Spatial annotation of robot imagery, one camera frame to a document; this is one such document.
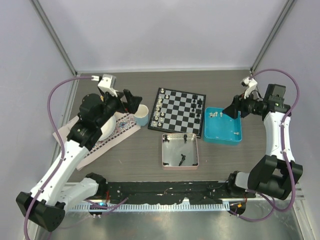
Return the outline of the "blue plastic tray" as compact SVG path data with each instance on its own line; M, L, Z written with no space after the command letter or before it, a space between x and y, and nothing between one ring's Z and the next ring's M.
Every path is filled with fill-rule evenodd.
M237 119L225 114L220 117L223 108L207 107L204 112L203 140L207 143L236 146L242 139L242 123L240 113Z

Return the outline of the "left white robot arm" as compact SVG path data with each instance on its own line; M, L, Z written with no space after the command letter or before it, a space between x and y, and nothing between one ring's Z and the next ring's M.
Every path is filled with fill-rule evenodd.
M115 113L136 113L142 99L127 89L115 95L91 93L82 99L79 119L67 135L61 153L36 186L30 192L20 192L16 198L25 222L31 221L53 232L69 209L89 197L100 200L106 195L107 181L95 173L88 174L67 190L63 187L102 136L105 123Z

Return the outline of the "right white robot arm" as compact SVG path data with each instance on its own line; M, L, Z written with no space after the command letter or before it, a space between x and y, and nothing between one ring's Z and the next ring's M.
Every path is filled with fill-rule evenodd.
M291 151L291 107L284 103L286 88L269 84L264 97L255 99L257 82L244 80L241 84L245 92L235 95L222 112L234 120L249 114L260 116L266 131L266 152L249 173L235 171L229 175L226 193L236 198L244 190L252 190L285 200L303 174L303 167L295 162Z

